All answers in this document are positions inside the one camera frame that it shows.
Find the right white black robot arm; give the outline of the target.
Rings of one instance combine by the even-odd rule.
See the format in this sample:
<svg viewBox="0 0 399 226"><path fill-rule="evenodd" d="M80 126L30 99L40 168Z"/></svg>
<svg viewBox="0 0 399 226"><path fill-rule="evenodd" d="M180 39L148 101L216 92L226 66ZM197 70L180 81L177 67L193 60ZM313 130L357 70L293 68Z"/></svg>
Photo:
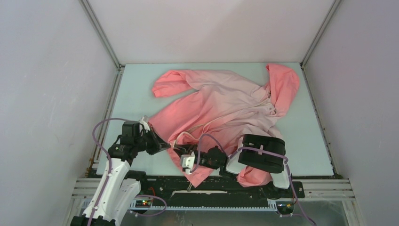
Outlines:
<svg viewBox="0 0 399 226"><path fill-rule="evenodd" d="M276 137L245 134L238 149L230 155L218 146L206 153L199 152L197 144L175 145L174 152L180 158L183 172L188 175L202 166L219 170L220 176L235 178L245 167L252 167L270 174L276 195L285 197L293 190L285 142Z"/></svg>

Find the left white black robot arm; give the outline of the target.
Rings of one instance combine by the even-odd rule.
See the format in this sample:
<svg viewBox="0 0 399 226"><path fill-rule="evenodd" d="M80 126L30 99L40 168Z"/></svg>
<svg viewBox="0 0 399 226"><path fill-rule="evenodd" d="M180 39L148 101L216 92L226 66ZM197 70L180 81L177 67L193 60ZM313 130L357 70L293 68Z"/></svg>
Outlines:
<svg viewBox="0 0 399 226"><path fill-rule="evenodd" d="M149 190L146 173L130 169L133 160L139 152L155 155L169 148L146 117L139 121L124 120L121 134L105 150L107 163L94 196L83 214L74 216L70 225L119 226L131 202Z"/></svg>

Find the pink zip-up hooded jacket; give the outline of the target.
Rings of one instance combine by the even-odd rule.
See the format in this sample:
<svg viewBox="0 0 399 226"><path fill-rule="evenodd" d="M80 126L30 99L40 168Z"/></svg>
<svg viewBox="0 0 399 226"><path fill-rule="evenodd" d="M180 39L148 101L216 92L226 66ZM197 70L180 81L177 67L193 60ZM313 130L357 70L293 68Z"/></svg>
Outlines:
<svg viewBox="0 0 399 226"><path fill-rule="evenodd" d="M220 143L230 155L245 134L282 138L276 123L289 111L300 79L284 65L268 64L266 69L265 85L232 71L170 70L155 81L155 97L194 92L163 108L149 123L172 146L200 144L202 153Z"/></svg>

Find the aluminium frame rail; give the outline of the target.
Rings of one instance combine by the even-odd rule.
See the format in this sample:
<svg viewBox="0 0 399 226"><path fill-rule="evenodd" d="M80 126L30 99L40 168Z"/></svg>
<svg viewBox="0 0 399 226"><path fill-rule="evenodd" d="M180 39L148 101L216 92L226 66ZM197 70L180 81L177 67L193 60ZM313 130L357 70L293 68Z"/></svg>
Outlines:
<svg viewBox="0 0 399 226"><path fill-rule="evenodd" d="M354 201L355 195L347 179L295 179L294 188L301 201ZM247 193L272 200L289 201L293 198L290 189L276 188L272 183L259 188L242 187L238 182L222 177L208 177L198 187L178 176L153 176L144 183L142 190L159 197L169 198L177 193L215 194Z"/></svg>

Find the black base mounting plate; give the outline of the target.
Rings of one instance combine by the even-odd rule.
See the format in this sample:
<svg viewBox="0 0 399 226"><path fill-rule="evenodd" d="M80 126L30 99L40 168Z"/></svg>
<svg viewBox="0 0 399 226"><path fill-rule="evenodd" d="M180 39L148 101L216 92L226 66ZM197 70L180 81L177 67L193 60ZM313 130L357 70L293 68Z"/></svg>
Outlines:
<svg viewBox="0 0 399 226"><path fill-rule="evenodd" d="M295 204L295 198L304 198L301 182L293 188L277 188L272 182L263 186L243 187L233 179L211 176L194 187L181 176L148 176L141 180L142 194L152 194L159 200L152 207L169 210L267 210L275 209L275 202Z"/></svg>

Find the left circuit board with LEDs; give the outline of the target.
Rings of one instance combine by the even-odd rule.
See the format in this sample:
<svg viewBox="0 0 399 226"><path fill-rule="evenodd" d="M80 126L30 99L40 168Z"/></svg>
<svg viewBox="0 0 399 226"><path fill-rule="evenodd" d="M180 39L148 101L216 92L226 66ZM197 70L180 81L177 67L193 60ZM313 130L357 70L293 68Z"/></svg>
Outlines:
<svg viewBox="0 0 399 226"><path fill-rule="evenodd" d="M136 208L150 208L152 206L151 200L137 200L135 203Z"/></svg>

